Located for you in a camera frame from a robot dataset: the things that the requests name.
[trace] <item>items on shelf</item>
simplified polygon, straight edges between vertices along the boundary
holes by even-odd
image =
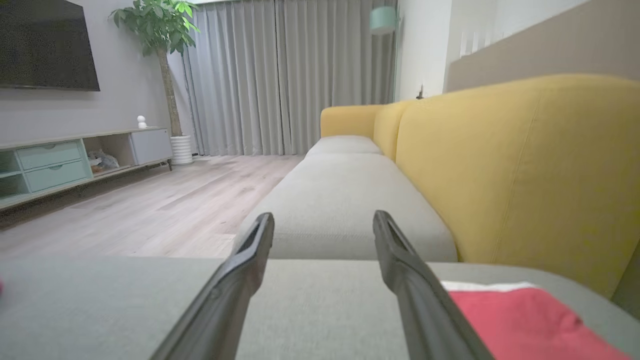
[[[90,151],[87,156],[89,157],[91,171],[94,174],[120,167],[118,160],[113,156],[106,154],[102,149]]]

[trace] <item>green leaves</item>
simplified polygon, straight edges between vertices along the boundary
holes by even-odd
[[[162,14],[162,8],[160,6],[154,6],[154,12],[156,13],[157,17],[162,19],[163,14]]]
[[[182,0],[134,0],[133,7],[116,9],[109,17],[117,27],[125,24],[138,36],[144,56],[157,49],[183,53],[195,46],[189,32],[200,32],[186,17],[193,18],[194,9],[198,7]]]

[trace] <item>wooden floor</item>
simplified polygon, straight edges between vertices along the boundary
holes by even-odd
[[[203,157],[0,213],[0,257],[224,258],[245,216],[301,160]]]

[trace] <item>sofa armrest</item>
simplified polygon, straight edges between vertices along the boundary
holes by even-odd
[[[360,135],[373,139],[378,110],[383,105],[333,106],[320,114],[320,136]]]

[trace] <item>tv stand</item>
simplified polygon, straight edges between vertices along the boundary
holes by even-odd
[[[119,167],[92,172],[87,152],[102,149]],[[148,127],[0,145],[0,209],[137,168],[170,164],[167,129]]]

